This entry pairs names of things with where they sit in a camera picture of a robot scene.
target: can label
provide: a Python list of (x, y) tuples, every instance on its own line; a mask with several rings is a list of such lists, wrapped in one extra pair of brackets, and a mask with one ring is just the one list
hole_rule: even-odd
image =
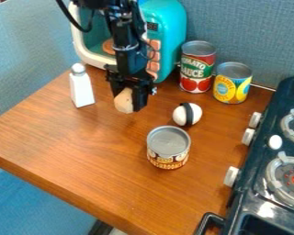
[(188, 160), (188, 151), (171, 157), (161, 157), (159, 154), (148, 149), (147, 159), (151, 162), (152, 165), (165, 169), (165, 170), (174, 170), (184, 166)]
[(210, 77), (213, 63), (207, 64), (196, 57), (183, 55), (181, 60), (181, 73), (189, 78)]
[(227, 104), (240, 104), (248, 94), (252, 77), (232, 79), (222, 74), (218, 75), (213, 85), (213, 95)]
[(194, 79), (180, 75), (180, 87), (190, 93), (203, 93), (209, 90), (211, 85), (211, 77)]

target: white knob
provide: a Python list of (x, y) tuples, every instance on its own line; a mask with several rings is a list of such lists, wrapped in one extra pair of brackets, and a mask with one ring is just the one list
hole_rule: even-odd
[(71, 70), (74, 75), (83, 75), (85, 73), (84, 65), (79, 62), (73, 64)]
[(246, 129), (242, 137), (242, 144), (249, 146), (251, 144), (254, 134), (255, 134), (254, 129)]
[(252, 114), (252, 117), (250, 119), (250, 123), (248, 124), (248, 126), (251, 128), (251, 129), (255, 129), (257, 128), (258, 124), (259, 124), (259, 121), (260, 121), (260, 118), (262, 117), (262, 114), (261, 113), (258, 113), (258, 112), (254, 112)]
[(270, 147), (270, 149), (276, 151), (278, 149), (281, 148), (282, 146), (282, 139), (280, 136), (278, 135), (273, 135), (272, 137), (270, 137), (269, 142), (268, 142), (268, 146)]
[(226, 173), (226, 176), (224, 177), (223, 184), (227, 185), (229, 187), (232, 187), (234, 185), (236, 176), (238, 176), (239, 169), (236, 167), (229, 167), (228, 172)]

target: yellow can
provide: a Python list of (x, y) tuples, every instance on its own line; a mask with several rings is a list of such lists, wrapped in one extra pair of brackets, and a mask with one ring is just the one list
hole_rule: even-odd
[(226, 104), (240, 104), (248, 94), (252, 70), (239, 62), (225, 62), (217, 67), (213, 96)]

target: gray wall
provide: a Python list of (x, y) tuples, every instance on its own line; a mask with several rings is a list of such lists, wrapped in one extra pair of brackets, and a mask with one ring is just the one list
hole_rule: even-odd
[(294, 75), (294, 0), (179, 0), (188, 39), (218, 48), (218, 62), (249, 65), (254, 82), (276, 87)]
[(0, 4), (0, 115), (78, 61), (54, 0)]

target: open tin can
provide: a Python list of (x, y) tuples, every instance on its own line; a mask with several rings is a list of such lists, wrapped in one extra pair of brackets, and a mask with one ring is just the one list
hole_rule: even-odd
[(188, 160), (190, 144), (184, 130), (173, 126), (158, 127), (147, 136), (147, 159), (161, 169), (180, 168)]

